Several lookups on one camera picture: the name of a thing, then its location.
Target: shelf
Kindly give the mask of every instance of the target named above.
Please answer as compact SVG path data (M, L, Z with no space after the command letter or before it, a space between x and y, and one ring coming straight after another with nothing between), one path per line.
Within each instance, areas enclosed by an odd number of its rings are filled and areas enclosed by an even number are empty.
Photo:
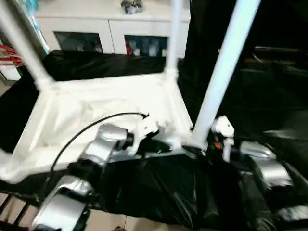
M143 0L142 13L126 15L121 0L40 0L37 18L85 18L123 21L170 21L171 0ZM182 21L190 21L189 0L185 0Z

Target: tile floor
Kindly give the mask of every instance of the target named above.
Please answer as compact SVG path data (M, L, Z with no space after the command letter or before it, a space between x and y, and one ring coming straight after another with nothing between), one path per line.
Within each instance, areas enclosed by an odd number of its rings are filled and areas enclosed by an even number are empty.
M4 83L0 80L0 96L3 95L9 88L10 86L4 85Z
M6 195L0 193L0 205ZM25 203L19 199L12 199L0 215L0 220L8 220L13 223ZM29 227L37 209L30 206L20 222L21 227ZM127 231L189 231L181 226L169 226L159 222L150 221L145 218L134 218L125 215L109 214L102 211L92 210L88 220L86 231L111 231L116 227L125 227Z

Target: white tray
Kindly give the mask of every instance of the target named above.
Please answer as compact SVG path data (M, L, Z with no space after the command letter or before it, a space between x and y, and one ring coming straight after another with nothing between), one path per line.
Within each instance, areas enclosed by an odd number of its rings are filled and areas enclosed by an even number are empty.
M42 91L9 164L0 168L0 178L10 183L26 176L48 172L61 148L86 125L121 112L149 113L160 125L173 124L184 137L192 122L174 78L165 73L57 82ZM140 116L126 115L106 120L133 129ZM63 153L55 169L64 169L78 159L93 140L99 125L85 131Z

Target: white pole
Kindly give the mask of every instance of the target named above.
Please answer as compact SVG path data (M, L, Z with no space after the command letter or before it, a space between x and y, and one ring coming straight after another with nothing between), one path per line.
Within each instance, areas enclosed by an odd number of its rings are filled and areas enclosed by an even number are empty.
M241 55L261 0L237 0L189 143L206 147L208 132Z
M171 31L168 40L167 50L167 63L165 71L167 76L173 75L175 78L178 77L178 40L181 23L181 13L183 8L183 0L173 0L172 2L172 21Z
M41 91L44 88L49 87L52 83L51 76L48 75L41 64L38 56L31 47L30 42L27 40L22 29L12 16L5 0L0 0L0 28L8 37L14 48L22 56L38 90Z

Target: black cable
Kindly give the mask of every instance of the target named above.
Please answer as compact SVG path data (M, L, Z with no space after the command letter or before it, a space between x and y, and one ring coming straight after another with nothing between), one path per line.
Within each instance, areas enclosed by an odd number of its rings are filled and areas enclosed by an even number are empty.
M42 197L41 199L43 200L47 194L47 190L48 190L48 186L49 186L49 183L51 181L51 178L54 174L54 167L56 166L60 156L62 155L62 153L66 150L66 148L78 137L80 136L84 131L88 130L89 128L93 127L94 125L97 125L98 123L101 123L107 119L110 119L110 118L113 118L113 117L117 117L117 116L126 116L126 115L140 115L142 116L143 118L146 118L148 115L146 114L143 114L143 113L139 113L139 112L124 112L124 113L118 113L118 114L114 114L114 115L110 115L110 116L107 116L105 118L102 118L102 119L99 119L93 123L91 123L90 125L86 126L85 128L83 128L80 132L78 132L75 136L73 136L69 142L66 143L66 145L64 145L64 147L60 150L60 152L58 153L57 157L55 158L52 166L51 166L51 169L47 175L47 178L46 178L46 181L45 181L45 184L44 184L44 187L43 187L43 191L42 191Z

